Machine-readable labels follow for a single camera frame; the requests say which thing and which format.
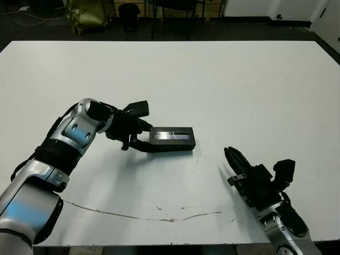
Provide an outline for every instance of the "white wall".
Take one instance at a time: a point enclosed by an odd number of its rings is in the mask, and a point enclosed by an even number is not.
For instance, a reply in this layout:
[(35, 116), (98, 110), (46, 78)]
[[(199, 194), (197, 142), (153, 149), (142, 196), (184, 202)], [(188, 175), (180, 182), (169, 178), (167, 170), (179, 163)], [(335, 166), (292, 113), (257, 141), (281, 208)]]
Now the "white wall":
[(282, 20), (310, 21), (319, 1), (320, 0), (281, 0), (276, 10), (276, 15), (281, 14)]
[(224, 16), (268, 16), (273, 0), (227, 0)]
[(325, 0), (227, 0), (225, 16), (269, 16), (281, 14), (283, 20), (310, 21)]

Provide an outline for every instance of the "cable on floor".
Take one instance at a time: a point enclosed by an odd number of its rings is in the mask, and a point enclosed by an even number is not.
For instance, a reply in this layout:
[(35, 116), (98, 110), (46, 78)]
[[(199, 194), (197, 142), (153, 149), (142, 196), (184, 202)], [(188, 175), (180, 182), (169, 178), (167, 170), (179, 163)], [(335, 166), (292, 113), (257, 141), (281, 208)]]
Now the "cable on floor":
[(33, 24), (24, 24), (24, 23), (21, 23), (19, 22), (18, 20), (14, 19), (14, 18), (11, 18), (11, 17), (0, 17), (0, 18), (8, 18), (8, 19), (11, 19), (13, 20), (16, 24), (18, 25), (21, 25), (21, 26), (37, 26), (37, 25), (40, 25), (40, 24), (43, 24), (44, 22), (46, 21), (49, 21), (49, 20), (59, 20), (59, 19), (62, 19), (64, 18), (65, 16), (63, 15), (62, 17), (57, 17), (55, 18), (55, 16), (60, 13), (61, 11), (58, 11), (56, 12), (55, 14), (53, 14), (51, 17), (49, 18), (41, 18), (41, 17), (38, 17), (38, 16), (35, 16), (35, 15), (32, 15), (32, 14), (29, 14), (29, 13), (24, 13), (24, 12), (7, 12), (7, 13), (0, 13), (0, 16), (2, 15), (9, 15), (9, 14), (24, 14), (24, 15), (27, 15), (27, 16), (31, 16), (33, 18), (36, 18), (36, 19), (40, 19), (42, 21), (38, 22), (38, 23), (33, 23)]

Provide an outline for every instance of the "trash can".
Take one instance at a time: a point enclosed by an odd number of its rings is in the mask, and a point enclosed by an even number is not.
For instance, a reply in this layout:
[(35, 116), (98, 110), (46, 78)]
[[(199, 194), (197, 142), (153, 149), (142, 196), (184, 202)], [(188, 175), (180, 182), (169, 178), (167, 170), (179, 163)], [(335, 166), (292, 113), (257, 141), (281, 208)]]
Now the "trash can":
[(135, 4), (122, 4), (118, 8), (119, 17), (123, 22), (125, 32), (135, 32), (138, 28), (137, 15), (140, 14), (140, 10)]

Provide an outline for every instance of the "green bag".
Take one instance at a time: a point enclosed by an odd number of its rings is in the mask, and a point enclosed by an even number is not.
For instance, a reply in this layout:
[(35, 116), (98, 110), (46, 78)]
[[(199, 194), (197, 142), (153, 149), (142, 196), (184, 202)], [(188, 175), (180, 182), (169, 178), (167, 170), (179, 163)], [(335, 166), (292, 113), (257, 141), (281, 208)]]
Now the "green bag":
[(67, 0), (65, 8), (73, 33), (81, 34), (107, 25), (107, 16), (100, 0)]

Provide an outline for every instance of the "door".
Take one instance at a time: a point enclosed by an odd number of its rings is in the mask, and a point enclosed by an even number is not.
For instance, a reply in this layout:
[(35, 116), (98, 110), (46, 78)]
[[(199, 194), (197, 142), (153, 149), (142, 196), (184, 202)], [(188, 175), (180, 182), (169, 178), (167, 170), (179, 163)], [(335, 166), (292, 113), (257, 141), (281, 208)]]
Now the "door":
[(311, 30), (340, 53), (340, 0), (329, 0)]

